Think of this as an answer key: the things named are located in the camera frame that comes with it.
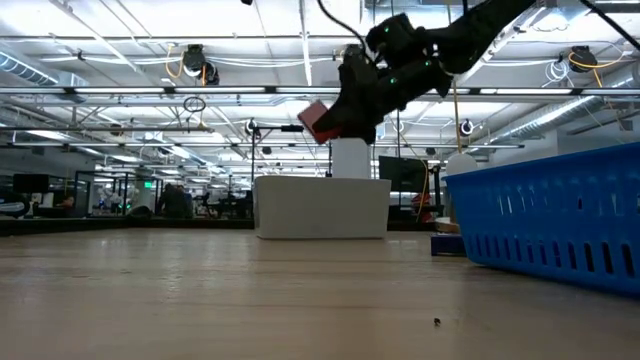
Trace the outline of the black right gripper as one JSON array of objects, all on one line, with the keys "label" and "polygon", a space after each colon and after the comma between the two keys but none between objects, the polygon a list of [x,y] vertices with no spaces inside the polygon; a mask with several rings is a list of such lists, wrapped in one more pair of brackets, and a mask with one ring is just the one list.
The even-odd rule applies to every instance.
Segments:
[{"label": "black right gripper", "polygon": [[381,120],[400,108],[400,72],[379,67],[361,47],[344,50],[338,71],[340,92],[334,103],[310,104],[312,136],[318,144],[357,138],[372,145],[376,130],[369,120]]}]

